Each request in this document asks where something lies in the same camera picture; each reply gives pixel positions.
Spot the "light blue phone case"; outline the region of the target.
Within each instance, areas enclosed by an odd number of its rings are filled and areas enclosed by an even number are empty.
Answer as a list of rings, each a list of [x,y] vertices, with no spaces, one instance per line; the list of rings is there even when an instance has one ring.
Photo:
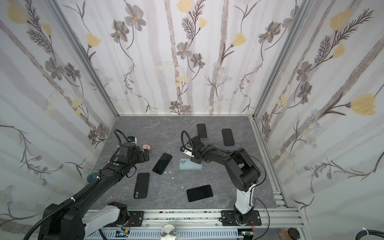
[[[191,161],[191,159],[180,159],[179,160],[179,169],[180,170],[201,170],[203,168],[202,164],[197,164]]]

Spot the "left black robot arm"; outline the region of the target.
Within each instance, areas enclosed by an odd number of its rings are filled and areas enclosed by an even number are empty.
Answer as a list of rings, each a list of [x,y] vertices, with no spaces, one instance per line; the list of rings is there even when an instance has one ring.
[[[51,204],[26,233],[28,240],[38,230],[39,240],[83,240],[102,227],[113,224],[125,226],[131,221],[127,205],[111,202],[94,214],[87,215],[91,206],[111,187],[127,177],[136,164],[149,161],[149,154],[137,144],[137,138],[113,130],[118,148],[109,162],[98,171],[94,180],[61,204]]]

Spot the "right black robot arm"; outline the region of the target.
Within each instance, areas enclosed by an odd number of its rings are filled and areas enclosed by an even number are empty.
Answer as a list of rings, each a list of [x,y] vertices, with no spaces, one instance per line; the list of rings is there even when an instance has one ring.
[[[232,184],[237,189],[234,205],[233,224],[245,226],[254,213],[253,196],[255,188],[261,185],[259,177],[262,172],[255,164],[257,158],[249,155],[243,148],[237,150],[221,150],[211,144],[205,145],[199,137],[191,138],[187,131],[181,132],[182,146],[180,151],[191,157],[196,164],[214,162],[225,167]]]

